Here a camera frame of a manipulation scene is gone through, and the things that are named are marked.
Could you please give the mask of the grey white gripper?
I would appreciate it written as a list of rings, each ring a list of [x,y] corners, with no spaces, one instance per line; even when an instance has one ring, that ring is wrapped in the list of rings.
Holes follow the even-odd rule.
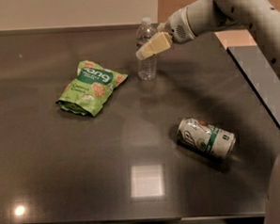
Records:
[[[136,52],[139,60],[148,59],[169,49],[172,39],[174,43],[183,44],[196,38],[189,24],[187,7],[175,11],[164,23],[157,26],[157,30],[160,33],[155,34]]]

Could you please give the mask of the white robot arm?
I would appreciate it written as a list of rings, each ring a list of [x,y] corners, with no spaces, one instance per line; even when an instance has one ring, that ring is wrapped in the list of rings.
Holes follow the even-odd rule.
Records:
[[[240,67],[258,98],[280,128],[280,11],[269,0],[198,0],[174,12],[159,24],[159,34],[139,49],[144,60],[207,32],[242,25],[261,55],[256,63]],[[264,224],[280,224],[280,153],[272,167]]]

